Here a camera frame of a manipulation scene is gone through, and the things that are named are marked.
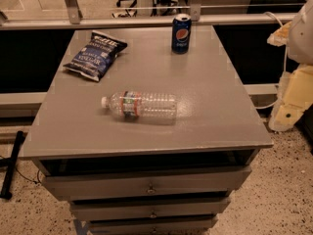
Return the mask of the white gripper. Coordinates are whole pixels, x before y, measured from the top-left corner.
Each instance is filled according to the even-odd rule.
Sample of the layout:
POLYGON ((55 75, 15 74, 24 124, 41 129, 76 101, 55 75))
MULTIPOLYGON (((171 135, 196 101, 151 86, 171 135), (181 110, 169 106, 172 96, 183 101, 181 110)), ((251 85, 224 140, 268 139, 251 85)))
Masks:
MULTIPOLYGON (((286 45, 290 28, 291 22, 283 24, 270 34, 267 43, 277 47, 286 45)), ((277 132, 293 128, 313 104, 313 67, 300 64, 293 72, 284 72, 282 81, 282 103, 274 106, 268 123, 277 132)))

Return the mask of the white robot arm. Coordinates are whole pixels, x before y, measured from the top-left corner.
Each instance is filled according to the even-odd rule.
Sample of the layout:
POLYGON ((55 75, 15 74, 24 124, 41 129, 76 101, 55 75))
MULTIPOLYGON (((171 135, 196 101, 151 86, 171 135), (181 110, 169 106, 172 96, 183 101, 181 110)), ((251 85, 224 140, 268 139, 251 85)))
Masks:
POLYGON ((285 45, 288 57, 299 63, 293 72, 283 72, 268 123, 271 130, 287 131, 313 105, 313 0, 308 0, 291 22, 271 33, 267 42, 285 45))

